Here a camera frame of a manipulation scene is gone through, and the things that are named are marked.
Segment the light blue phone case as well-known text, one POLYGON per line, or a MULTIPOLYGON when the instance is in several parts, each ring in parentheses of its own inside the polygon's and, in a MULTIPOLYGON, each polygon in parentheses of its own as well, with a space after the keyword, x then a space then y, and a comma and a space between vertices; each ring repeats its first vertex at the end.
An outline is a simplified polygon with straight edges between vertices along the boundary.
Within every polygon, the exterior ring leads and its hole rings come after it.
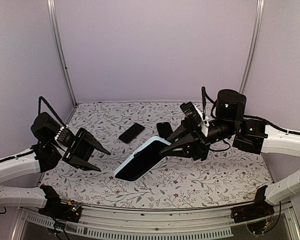
POLYGON ((170 142, 159 136, 149 138, 119 165, 113 173, 114 177, 127 182, 135 182, 164 158, 160 155, 160 151, 170 145, 170 142))

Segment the black phone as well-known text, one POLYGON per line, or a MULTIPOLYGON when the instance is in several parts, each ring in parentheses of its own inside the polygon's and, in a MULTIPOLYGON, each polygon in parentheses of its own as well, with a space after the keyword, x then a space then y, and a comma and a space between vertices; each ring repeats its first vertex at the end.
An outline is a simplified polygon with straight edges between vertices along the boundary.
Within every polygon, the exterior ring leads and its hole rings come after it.
POLYGON ((139 123, 134 123, 124 133, 122 133, 118 139, 125 144, 129 144, 134 140, 140 133, 145 130, 145 127, 139 123))

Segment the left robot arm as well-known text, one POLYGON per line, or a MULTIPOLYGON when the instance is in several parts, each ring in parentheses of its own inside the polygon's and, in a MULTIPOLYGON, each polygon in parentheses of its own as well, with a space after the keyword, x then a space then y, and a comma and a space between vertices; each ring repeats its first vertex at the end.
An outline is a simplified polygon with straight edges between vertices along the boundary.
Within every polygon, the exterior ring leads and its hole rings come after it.
POLYGON ((62 203, 53 187, 42 185, 34 188, 8 187, 3 182, 54 169, 60 161, 83 171, 100 171, 89 163, 93 151, 111 153, 87 130, 80 128, 73 134, 59 116, 53 118, 49 113, 39 113, 31 132, 38 142, 17 154, 0 159, 0 208, 32 207, 60 217, 63 213, 76 212, 73 203, 62 203))

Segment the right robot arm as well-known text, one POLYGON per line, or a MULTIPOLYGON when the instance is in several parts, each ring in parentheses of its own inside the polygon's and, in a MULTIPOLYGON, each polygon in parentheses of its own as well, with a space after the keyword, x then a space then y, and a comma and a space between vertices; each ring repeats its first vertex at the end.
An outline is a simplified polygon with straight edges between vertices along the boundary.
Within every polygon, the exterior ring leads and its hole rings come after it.
POLYGON ((246 102, 246 96, 235 90, 220 90, 213 101, 212 120, 192 102, 181 104, 185 118, 166 139, 170 145, 160 155, 203 161, 212 144, 234 138, 232 146, 243 152, 300 158, 300 132, 276 126, 262 117, 246 115, 246 102))

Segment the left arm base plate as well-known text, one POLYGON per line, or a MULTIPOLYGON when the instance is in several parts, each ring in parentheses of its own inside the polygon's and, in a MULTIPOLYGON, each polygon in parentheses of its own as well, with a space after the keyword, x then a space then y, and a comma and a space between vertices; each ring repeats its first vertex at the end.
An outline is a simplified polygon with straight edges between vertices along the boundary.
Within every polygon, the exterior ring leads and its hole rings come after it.
POLYGON ((38 213, 53 220, 78 223, 82 214, 82 206, 74 202, 49 203, 44 208, 39 208, 38 213))

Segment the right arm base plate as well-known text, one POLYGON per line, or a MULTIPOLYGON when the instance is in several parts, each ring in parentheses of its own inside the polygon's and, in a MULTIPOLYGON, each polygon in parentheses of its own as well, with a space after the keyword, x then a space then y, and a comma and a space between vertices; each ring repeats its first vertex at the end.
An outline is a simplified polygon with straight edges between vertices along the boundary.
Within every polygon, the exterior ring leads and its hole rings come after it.
POLYGON ((274 207, 265 201, 236 206, 231 209, 230 217, 235 223, 251 221, 273 215, 274 207))

